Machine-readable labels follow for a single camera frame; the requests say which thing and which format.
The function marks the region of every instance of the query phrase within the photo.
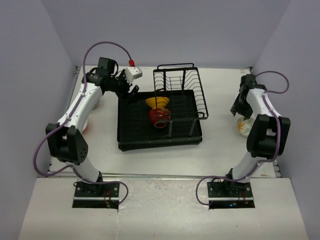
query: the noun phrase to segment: yellow bowl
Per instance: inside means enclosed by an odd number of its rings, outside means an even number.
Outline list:
[[[169,103],[170,98],[164,96],[150,97],[145,100],[145,103],[152,109],[164,108]]]

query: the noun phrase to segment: cable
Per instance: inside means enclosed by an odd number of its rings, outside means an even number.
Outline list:
[[[116,42],[112,42],[112,41],[100,41],[100,42],[97,42],[95,44],[93,44],[91,47],[89,47],[89,49],[85,52],[84,54],[84,57],[83,57],[83,62],[82,62],[82,70],[83,70],[83,90],[82,90],[82,94],[80,95],[80,97],[78,98],[78,100],[76,101],[73,109],[70,111],[69,115],[66,116],[65,118],[65,121],[60,124],[60,126],[58,126],[57,128],[55,128],[54,130],[52,130],[51,132],[49,132],[41,141],[40,143],[36,146],[35,148],[35,151],[34,151],[34,154],[33,154],[33,168],[34,170],[39,174],[39,175],[42,175],[42,176],[45,176],[45,177],[51,177],[51,176],[54,176],[60,172],[62,172],[63,170],[67,169],[67,168],[72,168],[73,169],[73,172],[76,173],[77,171],[75,170],[74,166],[73,165],[66,165],[64,166],[63,168],[55,171],[55,172],[52,172],[52,173],[46,173],[46,172],[42,172],[40,171],[40,169],[38,168],[37,166],[37,156],[38,156],[38,153],[39,153],[39,150],[41,148],[41,146],[44,144],[44,142],[49,138],[51,137],[53,134],[55,134],[56,132],[58,132],[60,129],[62,129],[66,124],[67,122],[71,119],[71,117],[73,116],[73,114],[75,113],[77,107],[79,106],[81,100],[85,97],[86,95],[86,90],[87,90],[87,76],[86,76],[86,59],[87,59],[87,56],[88,56],[88,53],[91,51],[91,49],[93,49],[95,46],[97,45],[100,45],[100,44],[111,44],[111,45],[115,45],[121,49],[123,49],[126,54],[128,55],[129,57],[129,65],[130,66],[134,66],[135,65],[135,62],[134,60],[131,58],[131,55],[130,53],[128,52],[128,50],[126,50],[123,46],[121,46],[120,44],[116,43]],[[111,181],[111,182],[93,182],[93,181],[89,181],[87,179],[84,179],[83,177],[81,177],[78,173],[76,174],[78,178],[80,178],[81,180],[87,182],[87,183],[90,183],[90,184],[108,184],[108,183],[119,183],[119,184],[122,184],[124,185],[124,187],[126,188],[126,195],[125,197],[122,199],[120,203],[122,203],[128,196],[129,194],[129,189],[127,187],[127,185],[121,181]]]
[[[260,76],[262,74],[266,74],[266,73],[274,73],[274,74],[278,74],[278,75],[282,76],[285,79],[286,84],[287,84],[285,90],[283,90],[283,91],[266,90],[266,91],[263,92],[263,95],[262,95],[262,99],[263,99],[264,104],[266,105],[267,109],[270,111],[270,113],[272,114],[272,116],[275,118],[275,121],[276,121],[277,133],[276,133],[276,144],[275,144],[275,151],[274,151],[273,158],[270,159],[270,160],[264,159],[264,160],[258,161],[257,164],[252,168],[252,170],[247,175],[245,175],[245,176],[243,176],[241,178],[238,178],[238,179],[230,179],[230,178],[227,178],[225,176],[217,176],[217,175],[205,176],[205,177],[201,178],[200,181],[197,183],[196,188],[195,188],[195,197],[196,197],[197,201],[202,205],[206,205],[206,206],[210,205],[210,203],[205,203],[205,202],[200,201],[199,195],[198,195],[199,186],[204,180],[211,179],[211,178],[214,178],[214,179],[219,178],[219,179],[223,179],[223,180],[229,181],[229,182],[238,182],[238,181],[241,181],[241,180],[251,176],[251,174],[255,172],[255,170],[257,169],[259,164],[261,164],[261,163],[272,163],[278,157],[278,153],[279,153],[279,149],[280,149],[280,140],[281,140],[281,124],[280,124],[280,120],[277,117],[276,113],[271,109],[271,107],[267,103],[266,94],[267,93],[284,94],[284,93],[286,93],[288,91],[290,83],[289,83],[288,78],[284,74],[282,74],[282,73],[280,73],[278,71],[263,71],[263,72],[258,73],[255,77],[258,77],[258,76]]]

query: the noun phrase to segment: dish rack handle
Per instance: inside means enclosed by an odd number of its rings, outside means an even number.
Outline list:
[[[192,65],[192,68],[195,67],[194,63],[187,62],[187,63],[160,64],[156,69],[160,69],[160,67],[178,66],[178,65]]]

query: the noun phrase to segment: white table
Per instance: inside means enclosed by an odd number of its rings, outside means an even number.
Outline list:
[[[114,209],[72,208],[75,178],[39,178],[19,240],[307,240],[287,178],[254,178],[256,208],[208,211],[196,179],[125,180]],[[120,197],[124,187],[120,187]],[[199,195],[207,201],[206,184]]]
[[[154,69],[142,68],[143,77],[134,82],[140,92],[154,91]],[[83,135],[93,165],[109,175],[170,176],[225,175],[235,167],[247,151],[246,138],[238,133],[238,118],[232,116],[230,108],[238,95],[241,76],[249,71],[199,68],[199,73],[209,113],[209,118],[200,122],[203,141],[199,145],[122,152],[117,142],[118,99],[115,93],[106,92],[89,115],[88,130]],[[73,98],[79,91],[82,77],[81,70]],[[50,170],[56,171],[63,166],[64,163],[52,159]],[[65,170],[59,176],[73,176],[73,172]],[[265,163],[254,177],[274,178],[273,165]]]

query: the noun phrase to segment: black mounting plate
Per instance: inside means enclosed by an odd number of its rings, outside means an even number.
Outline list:
[[[72,208],[119,209],[119,183],[90,184],[93,185],[96,188],[88,189],[80,181],[75,183]]]
[[[250,183],[232,185],[231,182],[215,179],[207,183],[209,209],[255,208]]]

